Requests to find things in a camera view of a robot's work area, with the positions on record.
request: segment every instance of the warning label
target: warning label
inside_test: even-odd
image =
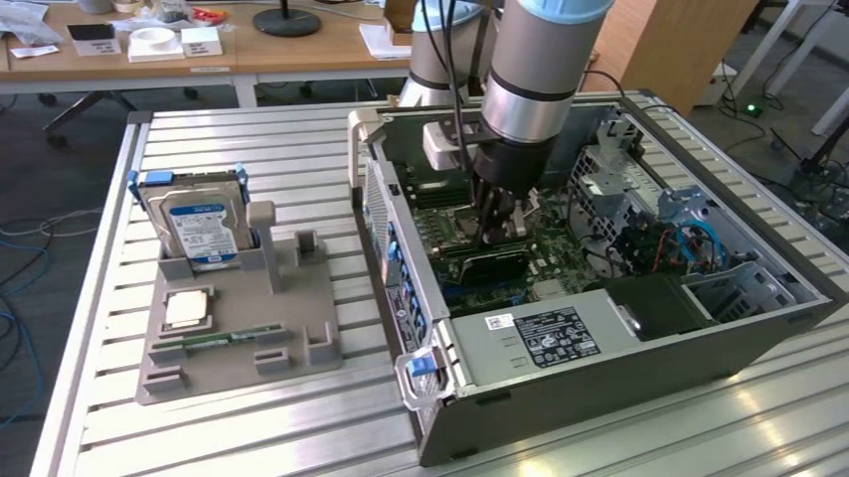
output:
[[[539,368],[600,353],[574,308],[516,318],[514,324]]]

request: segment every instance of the metal table surface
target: metal table surface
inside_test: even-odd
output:
[[[632,93],[638,104],[654,99]],[[345,187],[345,115],[360,104],[154,113],[126,127],[32,475],[797,475],[849,468],[847,310],[738,375],[467,460],[420,468],[365,277]],[[676,115],[651,116],[805,256],[849,289],[847,257]],[[666,152],[646,163],[687,174]],[[150,406],[132,400],[158,242],[126,169],[241,162],[276,236],[325,240],[344,365]]]

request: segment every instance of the wooden desk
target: wooden desk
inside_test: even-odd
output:
[[[320,18],[320,30],[301,38],[276,38],[249,26],[253,15],[269,8],[272,8],[271,5],[239,5],[236,8],[233,24],[241,26],[236,30],[239,72],[315,72],[384,68],[405,70],[408,68],[407,60],[379,62],[368,54],[359,35],[359,24],[373,22],[308,10]],[[332,9],[364,18],[380,16],[379,9],[360,4],[336,5]]]
[[[223,7],[231,13],[233,7]],[[120,41],[118,55],[100,57],[80,57],[73,47],[66,25],[85,23],[105,23],[129,17],[122,13],[105,15],[89,15],[73,4],[53,4],[48,10],[45,23],[65,39],[60,51],[42,57],[17,59],[8,50],[4,52],[10,66],[10,71],[1,78],[14,80],[100,80],[102,78],[149,78],[173,77],[180,75],[208,75],[202,73],[209,68],[218,69],[218,73],[232,72],[236,69],[236,33],[220,33],[224,55],[216,57],[188,58],[169,62],[130,63],[126,59],[128,32],[117,32]],[[20,41],[10,36],[8,48],[21,48]]]
[[[253,86],[288,80],[353,80],[405,77],[408,61],[381,62],[371,57],[359,36],[361,20],[316,11],[321,28],[297,38],[275,38],[252,25],[253,14],[271,5],[216,5],[231,14],[236,29],[220,33],[224,55],[169,62],[130,63],[126,35],[120,32],[124,53],[80,57],[70,43],[68,24],[104,23],[128,14],[88,15],[73,4],[52,4],[45,22],[65,37],[60,51],[42,57],[16,59],[8,48],[22,45],[16,38],[0,41],[0,94],[142,89],[227,84],[236,90],[240,107],[256,107]],[[364,5],[333,9],[361,17],[379,17],[380,10]]]

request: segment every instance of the floor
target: floor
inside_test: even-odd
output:
[[[735,42],[727,58],[735,69],[742,67],[762,34],[763,29],[758,28]],[[789,48],[789,42],[775,47],[742,92],[739,102],[747,102],[758,96],[759,82]],[[375,83],[381,95],[400,90],[400,80],[376,80]],[[766,129],[774,127],[799,149],[815,149],[822,139],[809,134],[807,130],[846,84],[849,72],[811,56],[782,92],[784,111],[767,107],[756,123]],[[351,101],[357,96],[367,99],[361,81],[316,83],[312,98],[301,98],[297,89],[297,84],[264,86],[260,105]],[[235,93],[229,87],[208,86],[197,90],[197,100],[186,99],[178,88],[129,92],[125,96],[138,109],[184,110],[236,106]],[[58,94],[57,97],[60,106],[65,106],[78,95]],[[9,97],[0,98],[0,108],[9,100]],[[108,101],[98,104],[64,127],[61,132],[69,139],[69,147],[53,150],[44,142],[40,127],[56,113],[57,109],[42,106],[34,95],[21,95],[14,106],[0,114],[0,144],[4,152],[0,159],[0,223],[54,217],[73,210],[93,209],[104,202],[122,133],[124,113]],[[726,118],[712,108],[696,109],[690,120],[720,147],[756,133],[751,126]],[[751,141],[735,148],[734,156],[756,174],[775,181],[789,180],[794,159],[786,150],[772,150],[768,143],[768,137]],[[847,151],[849,137],[841,141],[834,157],[845,158]],[[84,216],[57,227],[57,232],[72,232],[96,225],[97,216]],[[41,246],[45,237],[34,235],[14,239],[14,243]],[[32,334],[44,376],[44,391],[22,419],[0,428],[0,477],[28,474],[93,241],[93,235],[54,238],[44,277],[24,291],[6,297],[14,314]],[[29,253],[0,247],[0,277],[5,277],[29,260]],[[0,363],[8,356],[12,343],[9,339],[0,341]],[[0,372],[0,421],[24,405],[34,388],[33,367],[25,353],[20,353],[12,366]]]

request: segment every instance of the office chair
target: office chair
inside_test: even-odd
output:
[[[197,99],[197,90],[192,87],[184,87],[182,94],[188,99]],[[126,98],[122,97],[120,91],[89,92],[77,100],[77,102],[73,103],[73,105],[68,109],[65,109],[60,113],[58,116],[53,118],[49,124],[42,127],[41,130],[46,134],[45,139],[52,147],[60,149],[68,145],[68,138],[61,134],[56,134],[56,129],[58,129],[62,124],[68,123],[68,121],[77,117],[82,111],[97,104],[101,99],[110,99],[112,101],[114,101],[126,112],[137,110],[132,103],[126,100]],[[46,106],[56,105],[56,97],[52,94],[38,94],[38,101]]]

